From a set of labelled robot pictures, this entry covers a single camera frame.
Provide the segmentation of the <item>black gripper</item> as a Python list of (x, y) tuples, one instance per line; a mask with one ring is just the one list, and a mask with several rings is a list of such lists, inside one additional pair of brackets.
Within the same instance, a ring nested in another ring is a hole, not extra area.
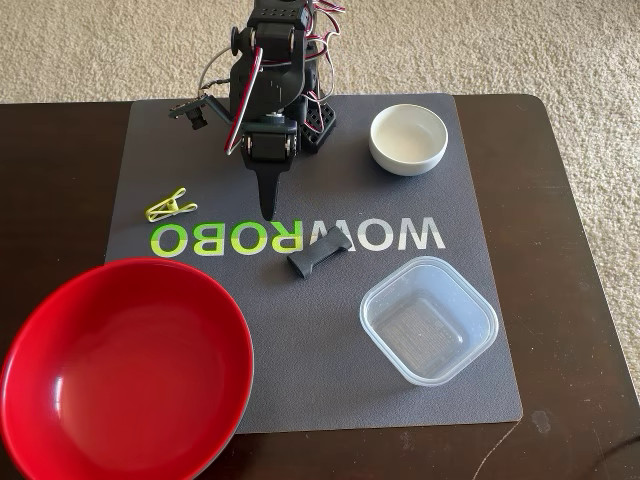
[[(242, 130), (242, 154), (250, 160), (245, 161), (245, 167), (256, 175), (262, 217), (272, 220), (277, 208), (279, 177), (290, 170), (298, 151), (298, 123), (245, 122)], [(270, 163), (271, 180), (261, 163)]]

